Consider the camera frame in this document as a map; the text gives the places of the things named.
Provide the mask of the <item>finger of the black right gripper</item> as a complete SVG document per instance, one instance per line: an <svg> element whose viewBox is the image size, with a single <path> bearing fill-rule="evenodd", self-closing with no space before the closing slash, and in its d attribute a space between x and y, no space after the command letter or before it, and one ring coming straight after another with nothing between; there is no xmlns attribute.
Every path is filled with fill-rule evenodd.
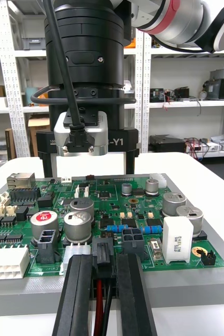
<svg viewBox="0 0 224 336"><path fill-rule="evenodd" d="M125 173L126 175L134 174L135 170L135 155L125 156Z"/></svg>
<svg viewBox="0 0 224 336"><path fill-rule="evenodd" d="M41 160L44 169L45 178L57 177L57 155L56 154L42 154Z"/></svg>

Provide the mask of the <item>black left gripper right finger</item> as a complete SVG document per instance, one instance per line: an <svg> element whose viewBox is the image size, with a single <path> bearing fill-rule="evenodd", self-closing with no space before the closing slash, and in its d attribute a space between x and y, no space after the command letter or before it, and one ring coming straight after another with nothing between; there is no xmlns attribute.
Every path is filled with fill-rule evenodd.
<svg viewBox="0 0 224 336"><path fill-rule="evenodd" d="M122 335L157 335L139 256L119 254L116 266Z"/></svg>

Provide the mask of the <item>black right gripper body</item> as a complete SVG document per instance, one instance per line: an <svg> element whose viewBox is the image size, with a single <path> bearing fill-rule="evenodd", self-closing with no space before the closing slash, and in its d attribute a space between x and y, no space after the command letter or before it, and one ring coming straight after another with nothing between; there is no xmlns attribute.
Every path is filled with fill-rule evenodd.
<svg viewBox="0 0 224 336"><path fill-rule="evenodd" d="M74 88L68 100L64 88L42 88L36 102L49 105L58 156L101 156L110 146L119 145L124 152L137 147L138 131L124 127L124 106L135 99L121 89Z"/></svg>

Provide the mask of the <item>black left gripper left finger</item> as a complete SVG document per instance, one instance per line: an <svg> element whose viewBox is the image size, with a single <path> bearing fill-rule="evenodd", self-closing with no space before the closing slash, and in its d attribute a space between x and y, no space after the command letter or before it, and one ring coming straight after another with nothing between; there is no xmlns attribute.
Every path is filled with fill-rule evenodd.
<svg viewBox="0 0 224 336"><path fill-rule="evenodd" d="M70 258L52 335L89 335L92 255Z"/></svg>

